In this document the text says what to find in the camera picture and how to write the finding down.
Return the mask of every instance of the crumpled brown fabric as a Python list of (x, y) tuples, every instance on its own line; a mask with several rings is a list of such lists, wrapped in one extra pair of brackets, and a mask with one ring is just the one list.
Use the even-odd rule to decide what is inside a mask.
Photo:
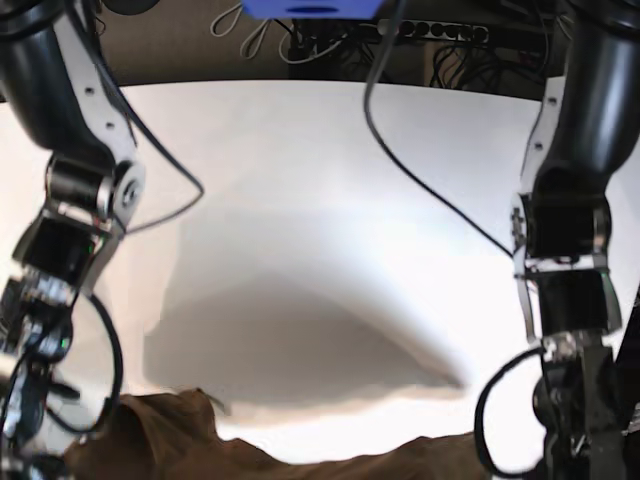
[(418, 438), (389, 453), (289, 465), (242, 440), (222, 441), (209, 397), (125, 395), (106, 430), (73, 444), (65, 461), (78, 480), (485, 480), (473, 435)]

